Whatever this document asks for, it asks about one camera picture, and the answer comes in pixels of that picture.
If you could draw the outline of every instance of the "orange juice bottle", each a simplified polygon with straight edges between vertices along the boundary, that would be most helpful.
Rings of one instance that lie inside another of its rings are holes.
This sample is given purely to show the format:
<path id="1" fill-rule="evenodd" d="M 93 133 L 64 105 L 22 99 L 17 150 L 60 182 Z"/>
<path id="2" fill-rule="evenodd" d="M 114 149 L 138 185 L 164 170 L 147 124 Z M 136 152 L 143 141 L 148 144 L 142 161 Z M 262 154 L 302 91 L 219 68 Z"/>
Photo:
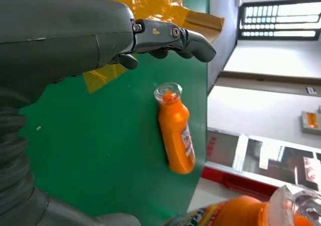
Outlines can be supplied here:
<path id="1" fill-rule="evenodd" d="M 182 87 L 173 82 L 158 86 L 154 92 L 159 102 L 158 121 L 171 170 L 186 174 L 195 164 L 189 129 L 189 110 L 181 101 Z"/>
<path id="2" fill-rule="evenodd" d="M 319 199 L 312 190 L 292 194 L 283 186 L 268 202 L 243 195 L 171 218 L 164 226 L 316 226 L 321 216 Z"/>

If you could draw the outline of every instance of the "orange label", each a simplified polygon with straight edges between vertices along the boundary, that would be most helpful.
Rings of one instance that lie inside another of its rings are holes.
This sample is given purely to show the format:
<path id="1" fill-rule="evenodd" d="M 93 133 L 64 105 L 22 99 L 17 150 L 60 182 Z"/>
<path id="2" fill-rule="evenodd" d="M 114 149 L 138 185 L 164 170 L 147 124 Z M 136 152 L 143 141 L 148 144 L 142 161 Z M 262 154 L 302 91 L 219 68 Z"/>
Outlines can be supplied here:
<path id="1" fill-rule="evenodd" d="M 307 123 L 310 128 L 319 128 L 318 117 L 314 113 L 307 113 Z"/>

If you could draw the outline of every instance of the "plastic wrap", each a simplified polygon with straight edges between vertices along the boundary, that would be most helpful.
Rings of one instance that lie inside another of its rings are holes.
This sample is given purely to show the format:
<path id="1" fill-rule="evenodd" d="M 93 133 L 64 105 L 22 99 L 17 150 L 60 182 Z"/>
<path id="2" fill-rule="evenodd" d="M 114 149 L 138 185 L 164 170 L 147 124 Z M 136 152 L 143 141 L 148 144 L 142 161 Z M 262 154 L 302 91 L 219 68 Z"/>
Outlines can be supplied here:
<path id="1" fill-rule="evenodd" d="M 114 0 L 129 6 L 136 19 L 150 19 L 175 23 L 203 34 L 213 41 L 222 30 L 224 20 L 212 15 L 195 13 L 182 6 L 183 0 Z M 88 90 L 92 93 L 126 70 L 120 64 L 108 65 L 84 74 Z"/>

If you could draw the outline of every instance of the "clear bottle cap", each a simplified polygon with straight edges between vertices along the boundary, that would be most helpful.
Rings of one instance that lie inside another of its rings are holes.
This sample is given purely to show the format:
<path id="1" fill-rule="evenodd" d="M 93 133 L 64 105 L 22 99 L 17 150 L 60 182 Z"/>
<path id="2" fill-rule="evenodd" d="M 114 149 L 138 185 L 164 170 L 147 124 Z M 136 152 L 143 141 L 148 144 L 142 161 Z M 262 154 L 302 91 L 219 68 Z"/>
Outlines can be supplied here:
<path id="1" fill-rule="evenodd" d="M 154 97 L 164 104 L 173 104 L 181 98 L 182 88 L 177 83 L 167 82 L 159 85 L 154 91 Z"/>

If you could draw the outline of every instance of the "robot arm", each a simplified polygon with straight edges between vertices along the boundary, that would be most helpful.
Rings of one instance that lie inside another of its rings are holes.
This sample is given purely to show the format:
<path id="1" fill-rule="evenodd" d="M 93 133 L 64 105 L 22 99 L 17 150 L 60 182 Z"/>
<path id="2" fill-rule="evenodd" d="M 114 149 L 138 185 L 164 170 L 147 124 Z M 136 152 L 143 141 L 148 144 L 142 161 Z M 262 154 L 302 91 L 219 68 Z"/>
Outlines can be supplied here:
<path id="1" fill-rule="evenodd" d="M 164 58 L 173 50 L 202 62 L 216 52 L 204 37 L 176 25 L 136 21 L 110 0 L 0 0 L 0 225 L 102 226 L 37 189 L 18 131 L 18 109 L 50 83 L 106 64 L 135 69 L 130 53 Z"/>
<path id="2" fill-rule="evenodd" d="M 36 101 L 48 84 L 108 63 L 135 69 L 130 53 L 167 50 L 202 62 L 216 52 L 201 34 L 176 25 L 135 21 L 111 0 L 0 0 L 0 87 Z"/>

